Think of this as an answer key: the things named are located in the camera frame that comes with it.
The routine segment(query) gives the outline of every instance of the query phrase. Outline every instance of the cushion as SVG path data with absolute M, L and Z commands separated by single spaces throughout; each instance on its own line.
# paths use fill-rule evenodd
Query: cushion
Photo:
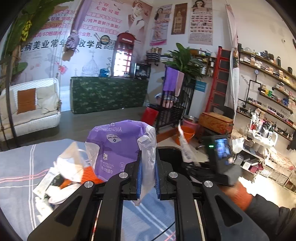
M 42 103 L 56 92 L 55 84 L 37 88 L 37 106 L 36 109 L 42 108 Z
M 18 114 L 36 109 L 35 94 L 36 88 L 17 92 Z
M 27 123 L 29 121 L 37 120 L 37 119 L 44 118 L 44 117 L 51 116 L 51 115 L 56 115 L 59 113 L 57 110 L 55 110 L 52 112 L 48 112 L 46 114 L 42 114 L 41 111 L 42 111 L 42 109 L 36 109 L 36 110 L 27 111 L 27 112 L 20 113 L 20 114 L 17 114 L 17 112 L 14 113 L 12 115 L 12 120 L 13 120 L 14 126 L 16 127 L 21 124 Z M 3 121 L 3 126 L 4 126 L 4 129 L 10 128 L 8 118 Z
M 13 90 L 9 91 L 9 100 L 10 100 L 10 111 L 11 115 L 17 112 L 17 106 L 15 104 L 15 98 L 13 94 Z M 6 95 L 0 96 L 0 114 L 1 120 L 5 120 L 8 118 L 7 106 L 6 106 Z
M 52 96 L 49 98 L 45 99 L 42 102 L 42 114 L 46 114 L 51 111 L 57 110 L 59 106 L 59 98 L 57 97 L 57 94 L 54 93 Z

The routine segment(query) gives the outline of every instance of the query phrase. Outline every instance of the blue sign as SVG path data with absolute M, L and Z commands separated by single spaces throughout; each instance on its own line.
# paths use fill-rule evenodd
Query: blue sign
M 196 81 L 195 89 L 201 92 L 205 92 L 206 86 L 207 86 L 206 82 Z

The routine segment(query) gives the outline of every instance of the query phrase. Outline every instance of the white curtain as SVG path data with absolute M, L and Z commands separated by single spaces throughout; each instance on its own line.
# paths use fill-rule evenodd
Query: white curtain
M 230 68 L 229 78 L 225 96 L 224 105 L 234 110 L 234 117 L 237 109 L 237 101 L 239 94 L 239 58 L 237 51 L 238 36 L 237 26 L 234 14 L 230 5 L 225 5 L 228 19 L 228 28 L 231 41 L 231 54 L 230 54 Z

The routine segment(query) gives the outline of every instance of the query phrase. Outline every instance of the red phone booth decoration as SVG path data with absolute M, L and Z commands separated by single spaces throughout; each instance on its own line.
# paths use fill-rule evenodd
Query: red phone booth decoration
M 112 58 L 112 76 L 124 77 L 125 74 L 129 74 L 135 39 L 130 33 L 121 33 L 117 36 Z

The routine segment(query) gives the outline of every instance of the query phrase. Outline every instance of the metal screw cap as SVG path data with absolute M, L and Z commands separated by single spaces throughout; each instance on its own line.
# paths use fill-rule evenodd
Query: metal screw cap
M 170 172 L 168 175 L 169 175 L 171 178 L 176 178 L 176 177 L 178 177 L 178 173 L 176 173 L 176 172 Z
M 92 181 L 87 181 L 87 182 L 84 183 L 84 186 L 86 188 L 91 188 L 93 185 L 94 185 L 94 183 Z
M 128 174 L 126 172 L 121 172 L 121 173 L 119 173 L 119 177 L 120 178 L 127 178 Z
M 211 181 L 205 181 L 204 182 L 204 185 L 207 187 L 207 188 L 211 188 L 213 186 L 213 183 Z

